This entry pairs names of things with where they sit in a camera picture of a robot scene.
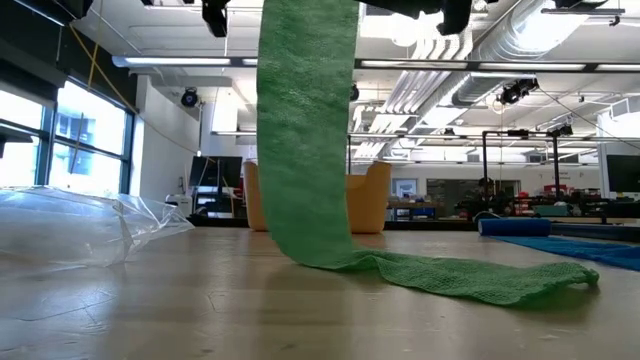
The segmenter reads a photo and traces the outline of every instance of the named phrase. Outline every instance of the green towel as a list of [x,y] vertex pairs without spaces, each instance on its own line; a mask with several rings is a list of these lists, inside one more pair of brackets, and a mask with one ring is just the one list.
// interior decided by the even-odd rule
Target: green towel
[[359,3],[266,0],[258,62],[263,210],[282,252],[311,267],[378,269],[435,294],[517,305],[598,281],[578,264],[520,269],[473,260],[357,250],[345,198],[346,132]]

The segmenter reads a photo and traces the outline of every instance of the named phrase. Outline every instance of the clear plastic bag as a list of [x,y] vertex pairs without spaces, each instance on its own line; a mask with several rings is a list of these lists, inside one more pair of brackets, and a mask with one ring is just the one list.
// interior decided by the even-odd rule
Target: clear plastic bag
[[0,188],[0,252],[34,261],[109,266],[192,228],[177,207],[135,196]]

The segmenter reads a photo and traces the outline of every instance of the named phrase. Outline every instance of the orange armchair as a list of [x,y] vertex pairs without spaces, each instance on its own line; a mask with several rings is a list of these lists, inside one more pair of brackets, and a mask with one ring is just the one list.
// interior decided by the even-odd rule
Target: orange armchair
[[[346,182],[347,212],[351,232],[354,234],[380,233],[384,229],[391,183],[391,165],[376,162],[369,167],[367,175],[347,175]],[[267,231],[256,163],[244,163],[244,189],[249,227],[254,231]]]

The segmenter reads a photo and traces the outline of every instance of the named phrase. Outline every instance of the blue mat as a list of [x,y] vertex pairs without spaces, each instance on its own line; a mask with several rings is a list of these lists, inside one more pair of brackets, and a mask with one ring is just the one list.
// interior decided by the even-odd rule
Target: blue mat
[[640,271],[640,246],[574,241],[554,237],[492,236],[491,238],[552,254]]

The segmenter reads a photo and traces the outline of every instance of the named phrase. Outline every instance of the wooden floor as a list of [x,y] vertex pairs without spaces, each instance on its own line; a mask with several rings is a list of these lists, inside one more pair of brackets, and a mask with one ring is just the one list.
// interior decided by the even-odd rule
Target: wooden floor
[[[516,266],[567,260],[474,233],[359,238]],[[638,359],[640,273],[517,311],[304,268],[266,234],[199,228],[107,269],[0,260],[0,359]]]

